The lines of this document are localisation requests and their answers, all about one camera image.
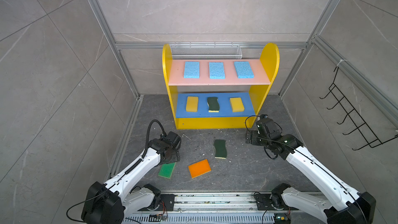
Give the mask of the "blue sponge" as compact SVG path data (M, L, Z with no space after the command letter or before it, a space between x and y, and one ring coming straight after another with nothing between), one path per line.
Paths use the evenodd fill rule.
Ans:
M210 79L226 78L223 62L209 62L209 78Z
M187 79L200 78L200 62L192 62L192 61L185 62L183 77Z

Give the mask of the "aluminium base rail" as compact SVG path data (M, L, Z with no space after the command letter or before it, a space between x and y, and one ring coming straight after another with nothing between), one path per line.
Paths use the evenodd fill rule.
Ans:
M324 223L321 211L332 205L319 192L287 194L276 206L269 192L167 192L156 211L129 214L124 224L290 224L297 216Z

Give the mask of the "yellow sponge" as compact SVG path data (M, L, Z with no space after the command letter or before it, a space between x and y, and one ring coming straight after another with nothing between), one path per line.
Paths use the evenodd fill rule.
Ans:
M241 113L245 111L245 107L241 97L230 98L230 104L233 113Z
M188 96L186 102L186 112L196 113L198 111L198 103L199 103L198 96Z

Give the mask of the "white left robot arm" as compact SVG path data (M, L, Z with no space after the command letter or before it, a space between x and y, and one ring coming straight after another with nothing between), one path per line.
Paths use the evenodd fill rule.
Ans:
M147 208L156 210L161 191L150 184L136 189L137 183L154 167L180 160L181 137L169 132L149 142L130 165L104 183L96 182L88 190L81 219L87 224L120 224L125 217Z

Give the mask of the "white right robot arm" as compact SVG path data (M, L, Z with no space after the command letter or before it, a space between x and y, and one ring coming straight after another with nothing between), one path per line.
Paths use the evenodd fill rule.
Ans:
M248 129L247 142L262 146L271 159L281 158L303 173L324 195L318 198L282 183L272 190L270 204L276 210L297 208L326 224L371 224L376 199L360 193L319 162L294 135L282 134L280 126L267 115L256 116L257 130Z

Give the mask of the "dark green sponge curved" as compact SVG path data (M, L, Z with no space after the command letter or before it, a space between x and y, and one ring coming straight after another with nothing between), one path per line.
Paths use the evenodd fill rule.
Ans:
M218 103L218 98L215 96L207 98L208 112L218 113L220 111L220 105Z

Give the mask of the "orange sponge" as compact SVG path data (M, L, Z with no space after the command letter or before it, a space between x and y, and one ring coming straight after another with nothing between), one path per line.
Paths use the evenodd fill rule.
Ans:
M207 159L196 162L188 166L191 178L196 178L211 171L210 164Z

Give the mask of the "yellow shelf unit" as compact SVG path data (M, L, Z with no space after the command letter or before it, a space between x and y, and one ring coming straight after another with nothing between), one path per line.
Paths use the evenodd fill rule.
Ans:
M200 78L183 77L184 63L200 62ZM247 61L254 73L253 79L239 79L234 62ZM209 62L223 62L225 79L209 78ZM259 59L242 59L238 45L169 45L162 51L164 80L169 95L174 122L178 130L184 129L238 129L252 127L277 77L280 64L279 49L268 43ZM186 112L188 96L198 96L198 111ZM218 98L220 111L209 113L207 98ZM241 97L245 111L233 113L230 98Z

